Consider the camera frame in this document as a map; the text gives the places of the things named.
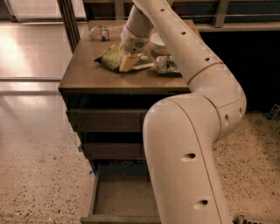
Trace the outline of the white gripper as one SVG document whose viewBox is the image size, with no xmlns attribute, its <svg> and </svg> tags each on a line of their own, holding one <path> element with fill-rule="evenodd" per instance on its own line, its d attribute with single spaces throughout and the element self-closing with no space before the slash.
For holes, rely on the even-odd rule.
<svg viewBox="0 0 280 224">
<path fill-rule="evenodd" d="M 138 37 L 125 25 L 121 33 L 121 42 L 118 48 L 118 59 L 120 59 L 119 71 L 128 72 L 137 63 L 137 54 L 147 45 L 148 37 Z"/>
</svg>

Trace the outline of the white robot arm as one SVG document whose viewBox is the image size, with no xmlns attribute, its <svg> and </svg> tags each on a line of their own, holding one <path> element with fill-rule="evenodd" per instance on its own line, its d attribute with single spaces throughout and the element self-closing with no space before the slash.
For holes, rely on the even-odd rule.
<svg viewBox="0 0 280 224">
<path fill-rule="evenodd" d="M 141 52 L 156 30 L 190 91 L 147 112 L 143 147 L 162 224 L 233 224 L 213 158 L 213 144 L 246 111 L 241 85 L 222 60 L 174 12 L 172 0 L 132 0 L 122 60 Z"/>
</svg>

